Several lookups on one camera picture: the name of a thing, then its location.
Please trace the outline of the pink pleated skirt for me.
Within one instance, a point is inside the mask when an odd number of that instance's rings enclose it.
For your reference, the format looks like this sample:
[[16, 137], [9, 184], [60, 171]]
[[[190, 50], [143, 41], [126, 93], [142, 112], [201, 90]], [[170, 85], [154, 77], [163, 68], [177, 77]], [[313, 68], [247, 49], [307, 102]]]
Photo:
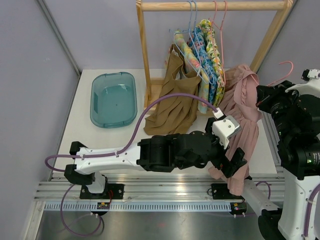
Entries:
[[226, 86], [219, 108], [240, 124], [241, 130], [231, 137], [226, 157], [231, 160], [237, 148], [244, 151], [243, 159], [248, 163], [255, 150], [258, 137], [258, 121], [262, 114], [256, 107], [259, 77], [246, 64], [225, 71]]

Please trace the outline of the brown pleated skirt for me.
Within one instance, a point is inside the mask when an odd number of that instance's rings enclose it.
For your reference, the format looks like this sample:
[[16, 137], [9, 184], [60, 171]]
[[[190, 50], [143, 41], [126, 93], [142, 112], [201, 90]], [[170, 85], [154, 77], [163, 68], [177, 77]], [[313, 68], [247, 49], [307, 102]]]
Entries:
[[[186, 93], [198, 95], [201, 78], [195, 71], [185, 72], [185, 61], [178, 48], [172, 45], [166, 65], [164, 83], [160, 97]], [[156, 109], [145, 118], [144, 132], [149, 136], [185, 134], [197, 119], [198, 101], [185, 96], [169, 97], [156, 105]]]

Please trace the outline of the blue wire hanger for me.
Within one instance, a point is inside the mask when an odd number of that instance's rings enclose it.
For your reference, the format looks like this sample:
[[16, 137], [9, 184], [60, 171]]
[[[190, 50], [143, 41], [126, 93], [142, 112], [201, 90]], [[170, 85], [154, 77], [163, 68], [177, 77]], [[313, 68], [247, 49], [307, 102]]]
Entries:
[[192, 1], [188, 1], [190, 7], [190, 14], [187, 29], [177, 29], [173, 33], [173, 43], [178, 48], [178, 51], [182, 54], [183, 59], [186, 61], [186, 65], [194, 70], [198, 76], [201, 75], [201, 64], [197, 60], [196, 56], [194, 55], [193, 50], [190, 48], [190, 37], [189, 37], [189, 30], [192, 30], [192, 20], [193, 20], [193, 13], [194, 13], [194, 6], [195, 4]]
[[214, 71], [213, 65], [206, 52], [204, 33], [200, 26], [197, 26], [197, 14], [198, 6], [195, 1], [192, 1], [195, 5], [195, 17], [192, 30], [189, 30], [189, 45], [193, 51], [193, 54], [200, 63], [201, 68], [205, 71], [209, 83], [213, 86], [217, 83], [217, 75]]

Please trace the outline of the pastel floral skirt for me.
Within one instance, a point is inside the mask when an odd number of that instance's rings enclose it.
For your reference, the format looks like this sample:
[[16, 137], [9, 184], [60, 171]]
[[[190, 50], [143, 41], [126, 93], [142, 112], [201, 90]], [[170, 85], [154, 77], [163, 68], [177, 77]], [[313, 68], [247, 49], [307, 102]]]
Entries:
[[200, 53], [193, 53], [192, 48], [188, 45], [185, 40], [186, 32], [182, 32], [179, 29], [176, 30], [173, 34], [172, 46], [169, 47], [167, 56], [164, 61], [164, 66], [167, 69], [169, 64], [169, 57], [172, 52], [175, 54], [180, 54], [184, 60], [185, 72], [195, 71], [198, 76], [201, 78], [201, 83], [199, 85], [198, 96], [207, 102], [209, 100], [209, 76], [205, 72], [204, 67], [202, 67], [200, 62]]

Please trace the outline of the blue floral skirt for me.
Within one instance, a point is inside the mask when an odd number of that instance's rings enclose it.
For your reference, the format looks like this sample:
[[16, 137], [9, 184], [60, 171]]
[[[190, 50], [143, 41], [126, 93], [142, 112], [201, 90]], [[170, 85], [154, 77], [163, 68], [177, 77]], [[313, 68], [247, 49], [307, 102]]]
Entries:
[[203, 80], [199, 87], [199, 95], [216, 107], [218, 76], [206, 51], [205, 34], [199, 26], [196, 26], [190, 33], [188, 46], [200, 63], [200, 75]]

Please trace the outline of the yellow lemon print skirt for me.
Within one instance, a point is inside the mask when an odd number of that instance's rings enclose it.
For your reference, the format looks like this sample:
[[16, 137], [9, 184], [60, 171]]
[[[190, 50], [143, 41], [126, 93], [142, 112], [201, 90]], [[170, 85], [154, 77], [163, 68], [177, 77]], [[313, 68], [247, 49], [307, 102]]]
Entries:
[[221, 48], [221, 51], [219, 51], [218, 44], [215, 38], [216, 33], [214, 25], [215, 24], [210, 21], [210, 19], [203, 19], [197, 26], [200, 28], [201, 32], [204, 35], [205, 51], [210, 58], [213, 71], [217, 78], [214, 105], [218, 106], [221, 103], [225, 93], [226, 80], [224, 71], [223, 48]]

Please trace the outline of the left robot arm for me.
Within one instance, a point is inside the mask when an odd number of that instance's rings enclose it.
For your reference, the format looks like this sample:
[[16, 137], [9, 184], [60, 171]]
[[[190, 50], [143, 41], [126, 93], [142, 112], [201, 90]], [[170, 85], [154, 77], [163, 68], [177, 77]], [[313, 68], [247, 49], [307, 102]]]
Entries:
[[65, 178], [82, 187], [81, 199], [108, 199], [111, 197], [105, 170], [136, 170], [170, 173], [174, 169], [195, 167], [203, 169], [208, 163], [225, 177], [232, 177], [247, 161], [238, 147], [231, 159], [226, 156], [230, 138], [241, 129], [232, 117], [207, 120], [205, 131], [188, 134], [154, 135], [131, 145], [123, 153], [108, 156], [104, 149], [89, 149], [76, 141], [78, 147], [74, 163], [64, 170]]

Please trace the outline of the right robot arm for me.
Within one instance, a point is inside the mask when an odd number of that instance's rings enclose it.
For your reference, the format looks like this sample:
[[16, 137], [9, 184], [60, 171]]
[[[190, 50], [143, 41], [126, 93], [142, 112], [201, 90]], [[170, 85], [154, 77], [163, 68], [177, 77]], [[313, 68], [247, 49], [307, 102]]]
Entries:
[[259, 85], [257, 108], [271, 115], [279, 141], [277, 152], [284, 173], [284, 200], [279, 207], [251, 179], [227, 185], [232, 198], [243, 198], [258, 218], [266, 240], [317, 240], [317, 201], [320, 197], [320, 98], [303, 84], [283, 81]]

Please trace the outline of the wooden clothes rack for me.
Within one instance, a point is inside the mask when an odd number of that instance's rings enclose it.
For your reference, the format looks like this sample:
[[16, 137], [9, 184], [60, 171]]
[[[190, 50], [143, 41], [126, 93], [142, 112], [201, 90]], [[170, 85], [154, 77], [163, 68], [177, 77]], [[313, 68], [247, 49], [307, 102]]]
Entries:
[[145, 12], [218, 12], [218, 11], [276, 11], [276, 14], [269, 25], [267, 32], [250, 64], [250, 69], [257, 72], [261, 67], [267, 53], [271, 49], [277, 36], [287, 20], [294, 2], [292, 0], [277, 1], [219, 1], [211, 2], [135, 2], [139, 35], [142, 49], [142, 59], [146, 81], [146, 90], [144, 96], [144, 107], [148, 107], [153, 100], [156, 100], [160, 94], [160, 88], [164, 82], [161, 77], [152, 78], [150, 75], [150, 66], [147, 50], [147, 38], [145, 27]]

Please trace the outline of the teal plastic basin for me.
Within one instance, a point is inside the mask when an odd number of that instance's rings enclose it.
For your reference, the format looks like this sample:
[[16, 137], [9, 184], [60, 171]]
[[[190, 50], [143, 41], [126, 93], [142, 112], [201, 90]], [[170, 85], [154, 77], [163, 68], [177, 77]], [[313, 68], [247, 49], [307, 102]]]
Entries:
[[99, 128], [121, 128], [137, 116], [136, 82], [128, 72], [104, 73], [91, 85], [90, 120]]

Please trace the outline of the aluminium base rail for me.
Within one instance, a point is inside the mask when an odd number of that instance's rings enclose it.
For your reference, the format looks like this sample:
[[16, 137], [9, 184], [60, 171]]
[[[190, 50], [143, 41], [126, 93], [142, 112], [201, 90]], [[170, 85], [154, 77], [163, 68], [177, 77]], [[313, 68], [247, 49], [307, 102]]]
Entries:
[[112, 196], [81, 199], [85, 191], [71, 186], [63, 177], [40, 182], [34, 200], [48, 211], [93, 212], [229, 212], [240, 197], [223, 196], [226, 189], [220, 180], [208, 176], [129, 176], [109, 175], [115, 184]]

